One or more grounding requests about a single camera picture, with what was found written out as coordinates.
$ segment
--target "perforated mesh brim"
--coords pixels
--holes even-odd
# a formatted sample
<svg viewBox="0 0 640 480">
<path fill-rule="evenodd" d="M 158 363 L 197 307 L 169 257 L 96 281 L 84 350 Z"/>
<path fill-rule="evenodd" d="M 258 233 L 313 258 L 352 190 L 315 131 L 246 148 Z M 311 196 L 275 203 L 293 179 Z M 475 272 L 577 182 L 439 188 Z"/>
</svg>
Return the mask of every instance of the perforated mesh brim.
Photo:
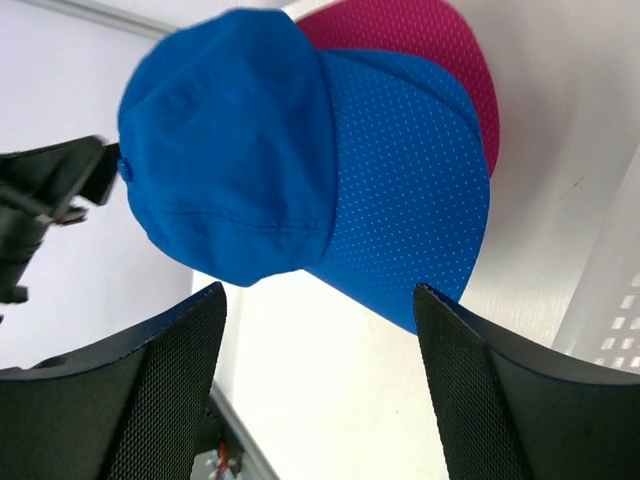
<svg viewBox="0 0 640 480">
<path fill-rule="evenodd" d="M 316 48 L 410 53 L 452 73 L 469 92 L 478 112 L 485 156 L 493 172 L 500 147 L 493 81 L 473 31 L 449 4 L 441 0 L 344 0 L 297 23 Z"/>
<path fill-rule="evenodd" d="M 338 199 L 330 244 L 308 270 L 415 332 L 415 285 L 428 282 L 457 299 L 471 275 L 487 222 L 487 166 L 477 125 L 467 121 L 470 100 L 450 74 L 410 55 L 357 55 L 359 62 L 321 53 L 336 122 Z M 417 86 L 419 76 L 404 80 L 415 68 L 435 92 Z"/>
</svg>

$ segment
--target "white wall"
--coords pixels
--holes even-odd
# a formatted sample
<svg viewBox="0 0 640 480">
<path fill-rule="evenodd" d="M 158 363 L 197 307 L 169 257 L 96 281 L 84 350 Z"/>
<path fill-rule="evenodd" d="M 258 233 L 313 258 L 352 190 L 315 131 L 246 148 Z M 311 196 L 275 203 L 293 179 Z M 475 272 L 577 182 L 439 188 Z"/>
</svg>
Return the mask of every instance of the white wall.
<svg viewBox="0 0 640 480">
<path fill-rule="evenodd" d="M 84 135 L 117 140 L 125 82 L 151 41 L 14 1 L 0 3 L 0 151 Z M 51 229 L 23 278 L 31 300 L 0 305 L 0 368 L 97 341 L 186 297 L 191 272 L 158 252 L 118 183 L 84 224 Z"/>
<path fill-rule="evenodd" d="M 450 1 L 483 48 L 501 121 L 461 303 L 551 345 L 640 143 L 640 2 Z"/>
<path fill-rule="evenodd" d="M 233 7 L 279 8 L 291 0 L 100 0 L 98 3 L 126 10 L 156 21 L 184 27 Z"/>
</svg>

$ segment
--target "white surface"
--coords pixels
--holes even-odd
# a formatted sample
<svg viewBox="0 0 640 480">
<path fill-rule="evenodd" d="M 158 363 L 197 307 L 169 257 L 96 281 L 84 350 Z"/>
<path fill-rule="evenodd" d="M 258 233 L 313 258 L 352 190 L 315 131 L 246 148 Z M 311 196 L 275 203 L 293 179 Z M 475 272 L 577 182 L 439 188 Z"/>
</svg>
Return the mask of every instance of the white surface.
<svg viewBox="0 0 640 480">
<path fill-rule="evenodd" d="M 486 54 L 502 124 L 462 303 L 549 345 L 640 143 L 640 3 L 453 3 Z"/>
<path fill-rule="evenodd" d="M 278 8 L 289 0 L 101 0 L 100 3 L 153 20 L 185 27 L 233 7 Z"/>
<path fill-rule="evenodd" d="M 640 4 L 452 3 L 485 51 L 502 122 L 463 303 L 550 344 L 639 143 Z M 447 478 L 414 337 L 301 272 L 239 295 L 224 377 L 282 480 Z"/>
<path fill-rule="evenodd" d="M 17 2 L 0 3 L 0 151 L 116 136 L 125 82 L 151 42 Z M 0 306 L 0 368 L 31 366 L 160 313 L 191 272 L 135 223 L 120 183 L 86 223 L 52 229 L 23 278 L 31 300 Z"/>
<path fill-rule="evenodd" d="M 571 299 L 554 347 L 640 373 L 640 150 Z"/>
</svg>

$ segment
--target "pink cap brim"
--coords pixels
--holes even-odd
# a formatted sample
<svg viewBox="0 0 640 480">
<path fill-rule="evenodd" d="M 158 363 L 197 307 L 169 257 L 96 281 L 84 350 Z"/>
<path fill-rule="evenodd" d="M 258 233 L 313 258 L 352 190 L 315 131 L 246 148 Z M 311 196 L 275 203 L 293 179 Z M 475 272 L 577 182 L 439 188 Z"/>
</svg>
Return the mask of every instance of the pink cap brim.
<svg viewBox="0 0 640 480">
<path fill-rule="evenodd" d="M 441 0 L 344 0 L 301 19 L 298 26 L 318 49 L 408 53 L 451 73 L 471 97 L 493 173 L 500 149 L 495 89 L 473 31 L 453 7 Z"/>
</svg>

